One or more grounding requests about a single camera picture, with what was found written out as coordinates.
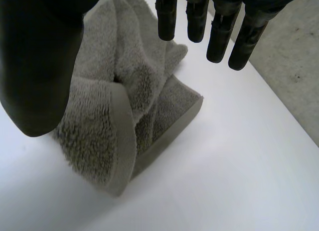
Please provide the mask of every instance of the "gray towel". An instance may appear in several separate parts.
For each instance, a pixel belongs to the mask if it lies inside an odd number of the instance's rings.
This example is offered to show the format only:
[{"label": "gray towel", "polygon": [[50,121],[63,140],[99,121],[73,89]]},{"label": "gray towel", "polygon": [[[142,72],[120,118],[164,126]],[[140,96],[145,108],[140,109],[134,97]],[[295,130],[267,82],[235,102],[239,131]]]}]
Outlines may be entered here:
[{"label": "gray towel", "polygon": [[158,38],[144,0],[105,0],[85,22],[69,103],[51,133],[73,170],[120,195],[196,116],[173,70],[187,47]]}]

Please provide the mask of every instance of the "concrete floor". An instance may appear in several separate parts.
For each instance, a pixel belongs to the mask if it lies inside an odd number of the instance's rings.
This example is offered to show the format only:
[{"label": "concrete floor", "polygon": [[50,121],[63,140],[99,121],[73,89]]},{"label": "concrete floor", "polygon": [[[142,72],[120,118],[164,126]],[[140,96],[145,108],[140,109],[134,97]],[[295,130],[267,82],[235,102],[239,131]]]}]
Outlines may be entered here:
[{"label": "concrete floor", "polygon": [[[214,14],[212,3],[209,11]],[[242,8],[232,34],[244,18]],[[319,146],[319,0],[295,0],[268,24],[250,62]]]}]

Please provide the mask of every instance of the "towel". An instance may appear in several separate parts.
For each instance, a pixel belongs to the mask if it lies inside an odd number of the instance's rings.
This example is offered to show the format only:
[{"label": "towel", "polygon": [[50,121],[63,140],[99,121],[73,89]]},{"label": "towel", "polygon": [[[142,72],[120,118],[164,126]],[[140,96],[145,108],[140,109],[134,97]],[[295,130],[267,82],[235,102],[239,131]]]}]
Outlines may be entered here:
[{"label": "towel", "polygon": [[119,196],[199,112],[173,71],[185,45],[159,39],[144,0],[103,0],[84,19],[64,117],[50,134],[72,169]]}]

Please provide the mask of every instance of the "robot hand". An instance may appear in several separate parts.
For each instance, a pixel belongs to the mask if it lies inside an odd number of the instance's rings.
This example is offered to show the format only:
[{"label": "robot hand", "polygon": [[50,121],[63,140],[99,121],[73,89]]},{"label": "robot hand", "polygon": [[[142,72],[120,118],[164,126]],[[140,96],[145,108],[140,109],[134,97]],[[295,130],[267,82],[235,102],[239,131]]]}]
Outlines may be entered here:
[{"label": "robot hand", "polygon": [[[40,136],[61,121],[68,103],[83,14],[99,0],[0,0],[0,101],[16,126]],[[187,0],[188,37],[203,39],[209,0]],[[241,3],[246,16],[229,60],[245,66],[267,22],[292,0],[213,0],[207,58],[224,56]],[[177,0],[157,0],[159,36],[172,40]]]},{"label": "robot hand", "polygon": [[[245,18],[238,34],[228,65],[241,70],[248,62],[268,21],[292,0],[213,0],[216,14],[212,22],[207,59],[219,63],[224,57],[242,2]],[[204,36],[209,0],[187,0],[188,38],[200,42]],[[174,38],[177,0],[156,0],[159,18],[159,37]]]}]

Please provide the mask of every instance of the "white surface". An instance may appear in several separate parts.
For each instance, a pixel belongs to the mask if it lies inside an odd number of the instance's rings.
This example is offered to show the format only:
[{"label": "white surface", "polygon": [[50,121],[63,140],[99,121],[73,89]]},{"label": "white surface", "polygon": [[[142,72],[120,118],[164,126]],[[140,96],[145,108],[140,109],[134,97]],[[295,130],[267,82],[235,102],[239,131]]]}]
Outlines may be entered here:
[{"label": "white surface", "polygon": [[228,68],[230,48],[222,63],[206,60],[211,16],[204,41],[187,40],[185,6],[175,40],[189,52],[177,76],[205,97],[197,118],[114,201],[0,109],[1,231],[318,229],[319,149],[250,64]]}]

